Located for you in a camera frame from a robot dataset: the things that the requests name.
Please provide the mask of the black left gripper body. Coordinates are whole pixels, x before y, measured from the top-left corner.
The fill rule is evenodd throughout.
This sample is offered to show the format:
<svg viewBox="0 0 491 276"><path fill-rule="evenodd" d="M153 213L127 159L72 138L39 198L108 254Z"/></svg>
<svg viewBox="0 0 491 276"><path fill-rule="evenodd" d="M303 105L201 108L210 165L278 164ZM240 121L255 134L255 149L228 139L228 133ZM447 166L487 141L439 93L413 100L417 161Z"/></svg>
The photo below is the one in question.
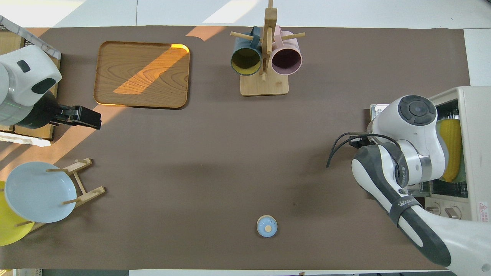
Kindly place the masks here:
<svg viewBox="0 0 491 276"><path fill-rule="evenodd" d="M37 129L44 127L61 114L61 106L51 92L46 92L40 100L32 106L30 113L19 122L20 127Z"/></svg>

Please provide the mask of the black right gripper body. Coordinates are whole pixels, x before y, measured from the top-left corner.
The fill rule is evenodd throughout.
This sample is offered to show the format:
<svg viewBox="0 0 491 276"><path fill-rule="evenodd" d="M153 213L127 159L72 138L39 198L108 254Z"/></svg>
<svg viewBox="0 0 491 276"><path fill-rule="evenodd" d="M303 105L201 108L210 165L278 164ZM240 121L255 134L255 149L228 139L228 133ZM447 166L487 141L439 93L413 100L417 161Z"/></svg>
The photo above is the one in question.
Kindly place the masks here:
<svg viewBox="0 0 491 276"><path fill-rule="evenodd" d="M374 145L375 143L366 135L350 136L350 146L360 149L363 146Z"/></svg>

